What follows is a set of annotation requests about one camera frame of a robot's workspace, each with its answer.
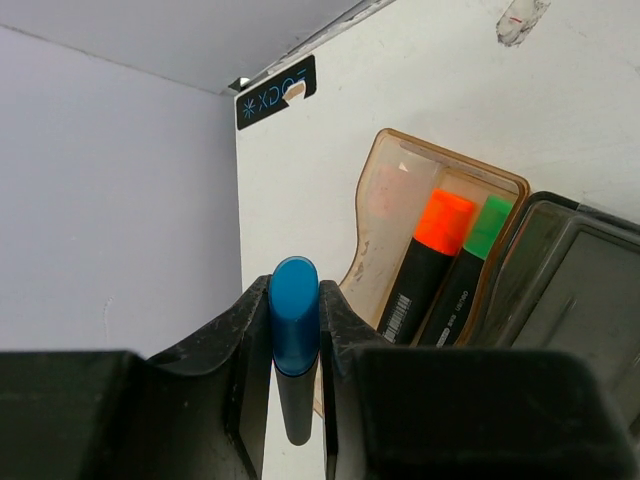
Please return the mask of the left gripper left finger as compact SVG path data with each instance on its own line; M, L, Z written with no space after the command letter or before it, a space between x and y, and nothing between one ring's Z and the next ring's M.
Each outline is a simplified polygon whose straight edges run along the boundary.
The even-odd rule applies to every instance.
M5 479L258 479L271 370L267 277L166 350L5 351Z

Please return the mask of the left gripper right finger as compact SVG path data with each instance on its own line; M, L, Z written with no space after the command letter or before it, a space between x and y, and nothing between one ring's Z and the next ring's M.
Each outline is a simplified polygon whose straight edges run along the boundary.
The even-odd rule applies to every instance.
M553 350L387 342L340 288L319 289L329 479L635 479L610 396Z

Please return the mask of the green cap highlighter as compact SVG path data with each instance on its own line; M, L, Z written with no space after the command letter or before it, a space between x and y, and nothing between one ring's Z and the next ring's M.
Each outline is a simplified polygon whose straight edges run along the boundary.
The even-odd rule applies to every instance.
M418 346L453 345L469 319L485 261L502 230L513 204L489 195L454 260L450 274L437 298Z

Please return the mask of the blue cap highlighter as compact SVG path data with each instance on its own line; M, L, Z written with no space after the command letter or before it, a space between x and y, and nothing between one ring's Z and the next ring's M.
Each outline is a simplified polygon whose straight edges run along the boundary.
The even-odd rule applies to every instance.
M284 259L269 283L269 319L279 399L289 442L311 436L320 349L319 279L302 256Z

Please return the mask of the orange cap highlighter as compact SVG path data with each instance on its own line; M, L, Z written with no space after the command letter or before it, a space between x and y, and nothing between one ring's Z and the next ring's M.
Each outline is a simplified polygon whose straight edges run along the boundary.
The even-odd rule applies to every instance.
M393 344L408 345L422 324L458 254L476 204L433 190L413 231L377 331Z

